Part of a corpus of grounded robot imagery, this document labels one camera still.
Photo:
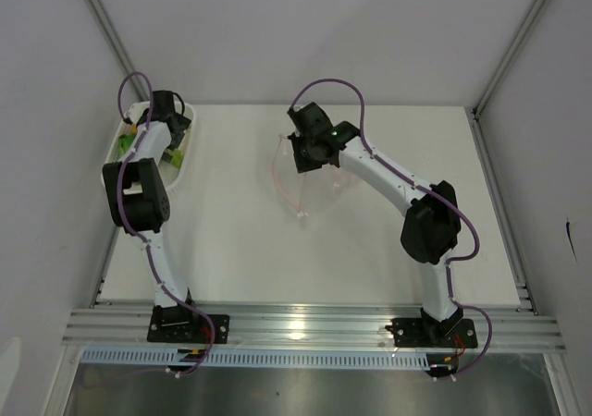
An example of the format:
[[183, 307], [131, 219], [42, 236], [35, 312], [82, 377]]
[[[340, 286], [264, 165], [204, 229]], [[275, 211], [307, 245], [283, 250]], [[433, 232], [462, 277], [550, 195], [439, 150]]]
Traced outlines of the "white plastic basket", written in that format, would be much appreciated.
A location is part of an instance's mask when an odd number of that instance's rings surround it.
[[[132, 124], [119, 124], [117, 132], [111, 141], [105, 158], [106, 164], [117, 162], [116, 146], [117, 137], [120, 134], [133, 132], [136, 134], [136, 141], [137, 135], [145, 131], [145, 127], [140, 126], [139, 122], [141, 115], [148, 109], [148, 107], [148, 102], [134, 103], [129, 107], [126, 115], [129, 117]], [[198, 129], [197, 110], [194, 105], [186, 104], [185, 116], [191, 120], [191, 126], [187, 130], [184, 139], [179, 144], [179, 147], [176, 148], [184, 152], [184, 160], [180, 169], [173, 167], [167, 162], [166, 150], [169, 149], [165, 147], [165, 136], [166, 133], [169, 132], [167, 126], [158, 127], [155, 122], [152, 121], [148, 130], [148, 135], [142, 140], [140, 146], [136, 146], [138, 158], [154, 158], [154, 161], [157, 163], [159, 175], [162, 178], [166, 192], [169, 196], [176, 195], [179, 191], [180, 182], [184, 178], [186, 169], [189, 166], [192, 148], [192, 136]]]

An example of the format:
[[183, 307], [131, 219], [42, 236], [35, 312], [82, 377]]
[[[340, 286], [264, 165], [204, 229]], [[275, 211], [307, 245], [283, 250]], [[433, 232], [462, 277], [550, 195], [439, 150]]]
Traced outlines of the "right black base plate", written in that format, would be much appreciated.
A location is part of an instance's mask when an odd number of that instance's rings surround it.
[[471, 319], [461, 319], [456, 325], [429, 324], [422, 318], [395, 318], [385, 327], [393, 335], [397, 348], [454, 349], [455, 341], [476, 349], [478, 340]]

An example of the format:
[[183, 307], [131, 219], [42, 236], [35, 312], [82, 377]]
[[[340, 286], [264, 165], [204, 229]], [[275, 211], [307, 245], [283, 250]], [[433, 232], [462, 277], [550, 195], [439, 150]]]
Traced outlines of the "green leafy lettuce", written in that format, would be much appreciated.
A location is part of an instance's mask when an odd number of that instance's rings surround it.
[[118, 161], [122, 161], [125, 159], [125, 155], [129, 151], [133, 142], [135, 141], [135, 138], [136, 134], [133, 132], [120, 134], [117, 137], [116, 151]]

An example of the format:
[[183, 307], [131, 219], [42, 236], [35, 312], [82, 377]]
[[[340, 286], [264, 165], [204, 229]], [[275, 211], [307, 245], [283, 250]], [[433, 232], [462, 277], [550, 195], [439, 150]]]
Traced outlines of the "clear zip top bag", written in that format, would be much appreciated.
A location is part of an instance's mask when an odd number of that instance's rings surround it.
[[332, 208], [361, 182], [354, 174], [332, 165], [298, 173], [291, 142], [285, 134], [278, 136], [271, 177], [277, 194], [299, 220], [320, 215]]

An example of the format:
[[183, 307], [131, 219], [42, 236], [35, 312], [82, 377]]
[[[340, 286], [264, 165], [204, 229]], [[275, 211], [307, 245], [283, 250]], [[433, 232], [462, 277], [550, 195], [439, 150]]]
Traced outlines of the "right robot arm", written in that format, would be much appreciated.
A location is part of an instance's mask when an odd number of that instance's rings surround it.
[[461, 220], [455, 190], [441, 181], [422, 181], [394, 161], [382, 157], [361, 129], [348, 121], [334, 125], [317, 104], [288, 110], [295, 131], [288, 136], [296, 169], [315, 171], [325, 165], [344, 169], [384, 196], [403, 216], [401, 245], [420, 264], [424, 287], [422, 332], [433, 345], [453, 338], [463, 318], [449, 292], [445, 262], [458, 244]]

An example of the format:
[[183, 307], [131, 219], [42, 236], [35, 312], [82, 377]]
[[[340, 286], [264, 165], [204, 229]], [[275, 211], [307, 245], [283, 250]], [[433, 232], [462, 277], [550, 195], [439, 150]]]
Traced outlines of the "aluminium mounting rail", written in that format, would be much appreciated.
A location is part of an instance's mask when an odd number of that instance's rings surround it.
[[[394, 318], [416, 317], [412, 307], [205, 305], [230, 318], [228, 346], [235, 349], [378, 351], [392, 349], [386, 327]], [[65, 345], [144, 346], [152, 315], [148, 302], [99, 304], [71, 312]], [[563, 353], [566, 344], [554, 317], [494, 310], [488, 314], [494, 353]]]

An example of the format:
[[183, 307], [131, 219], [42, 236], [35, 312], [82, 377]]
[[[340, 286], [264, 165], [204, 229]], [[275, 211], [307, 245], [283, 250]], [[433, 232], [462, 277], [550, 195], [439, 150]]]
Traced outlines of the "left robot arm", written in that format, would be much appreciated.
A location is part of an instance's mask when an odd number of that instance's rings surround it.
[[175, 266], [168, 239], [171, 205], [158, 165], [167, 151], [176, 151], [191, 128], [186, 105], [176, 92], [151, 94], [135, 122], [129, 148], [102, 168], [102, 179], [114, 224], [137, 245], [154, 285], [154, 306], [173, 312], [168, 331], [182, 342], [194, 340], [201, 320], [191, 313], [191, 293]]

